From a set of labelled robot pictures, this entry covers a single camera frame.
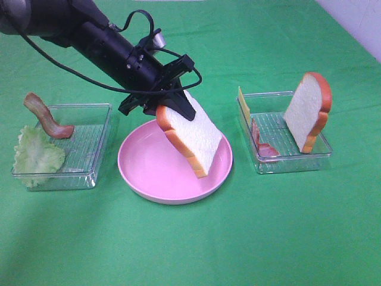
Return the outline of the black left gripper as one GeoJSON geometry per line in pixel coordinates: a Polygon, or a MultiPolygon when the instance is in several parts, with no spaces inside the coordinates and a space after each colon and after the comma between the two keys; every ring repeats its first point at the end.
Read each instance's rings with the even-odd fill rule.
{"type": "Polygon", "coordinates": [[[188,101],[180,83],[180,76],[191,72],[194,62],[183,55],[162,65],[142,48],[118,48],[118,59],[123,68],[123,87],[131,90],[121,102],[119,111],[128,115],[137,106],[146,114],[155,114],[159,106],[159,121],[166,121],[165,107],[171,108],[188,121],[193,121],[195,109],[188,101]]]}

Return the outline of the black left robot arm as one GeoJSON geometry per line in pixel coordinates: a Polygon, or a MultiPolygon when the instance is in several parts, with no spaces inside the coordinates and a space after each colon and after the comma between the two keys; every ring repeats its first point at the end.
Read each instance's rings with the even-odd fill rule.
{"type": "Polygon", "coordinates": [[[161,64],[155,57],[165,51],[166,42],[161,29],[155,29],[151,15],[140,10],[149,22],[149,33],[137,45],[132,45],[121,33],[131,20],[129,14],[122,28],[110,23],[93,1],[1,1],[1,33],[20,35],[38,53],[56,66],[82,79],[111,89],[55,61],[29,39],[38,36],[58,46],[73,47],[116,81],[117,92],[128,96],[119,111],[128,115],[138,106],[148,115],[155,115],[164,105],[192,121],[196,111],[185,95],[180,77],[196,72],[188,55],[176,54],[176,59],[161,64]]]}

